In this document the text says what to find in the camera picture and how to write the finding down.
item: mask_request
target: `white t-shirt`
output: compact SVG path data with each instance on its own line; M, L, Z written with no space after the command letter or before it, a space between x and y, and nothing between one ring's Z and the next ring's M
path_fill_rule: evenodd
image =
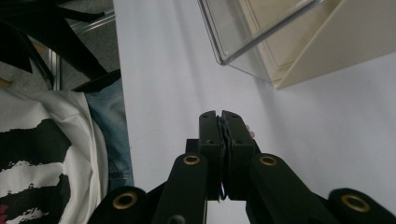
M107 180L105 140L83 93L0 88L0 223L87 223Z

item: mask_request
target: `brass screw hole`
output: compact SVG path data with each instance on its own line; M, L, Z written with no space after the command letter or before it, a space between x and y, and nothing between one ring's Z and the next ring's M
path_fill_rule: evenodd
M371 210L370 204L368 204L362 198L353 194L346 194L341 196L341 201L349 208L361 213L365 213Z
M119 210L122 210L134 206L136 202L137 202L136 193L133 191L128 191L118 195L113 200L113 206Z
M197 156L186 156L183 161L188 165L195 165L200 161L200 159Z
M269 156L261 157L260 162L264 165L276 165L277 164L276 159L269 157Z

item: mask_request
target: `blue denim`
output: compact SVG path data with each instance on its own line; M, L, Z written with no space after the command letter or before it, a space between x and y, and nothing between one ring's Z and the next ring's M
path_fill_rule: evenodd
M108 192L133 186L131 153L125 118L122 83L119 79L99 92L85 94L92 119L105 137L108 155Z

